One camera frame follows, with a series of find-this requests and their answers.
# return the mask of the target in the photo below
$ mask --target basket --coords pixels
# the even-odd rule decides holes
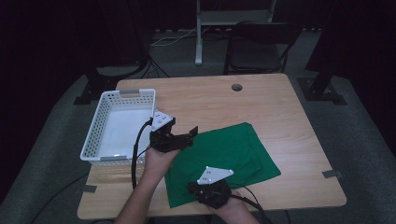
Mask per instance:
[[[152,89],[103,92],[80,158],[94,166],[130,165],[138,132],[155,108]],[[149,132],[143,131],[138,154],[149,145]]]

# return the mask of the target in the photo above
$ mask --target human hand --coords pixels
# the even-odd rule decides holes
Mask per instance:
[[[241,197],[241,194],[232,189],[232,194]],[[215,209],[212,207],[207,207],[209,211],[218,215],[228,224],[236,224],[236,223],[246,223],[246,224],[258,224],[259,221],[251,215],[248,211],[248,207],[241,200],[230,198],[226,204],[224,204],[221,208]]]
[[[154,148],[146,151],[145,171],[143,175],[160,181],[168,171],[173,159],[180,150],[170,152],[160,152]]]

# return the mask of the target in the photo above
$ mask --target wooden table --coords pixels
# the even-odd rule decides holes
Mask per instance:
[[[233,91],[233,84],[243,89]],[[323,176],[322,172],[332,167],[283,74],[130,79],[119,82],[117,88],[155,89],[157,108],[177,118],[174,134],[187,133],[196,125],[202,133],[251,123],[282,173],[249,186],[265,210],[341,206],[347,202],[337,178]],[[87,185],[95,185],[97,190],[83,193],[78,216],[116,217],[132,192],[130,166],[92,167]],[[244,189],[240,192],[252,199]],[[197,202],[170,209],[162,180],[148,216],[208,213]]]

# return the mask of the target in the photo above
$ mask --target green cloth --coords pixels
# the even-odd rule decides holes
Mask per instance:
[[[240,123],[199,133],[194,137],[193,146],[186,147],[175,157],[165,175],[171,208],[195,201],[187,184],[198,180],[206,166],[233,170],[226,181],[244,186],[280,175],[251,124]]]

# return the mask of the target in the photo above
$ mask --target black chair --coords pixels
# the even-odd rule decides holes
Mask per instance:
[[[237,23],[228,37],[223,74],[283,73],[288,52],[301,31],[302,27],[290,22]]]

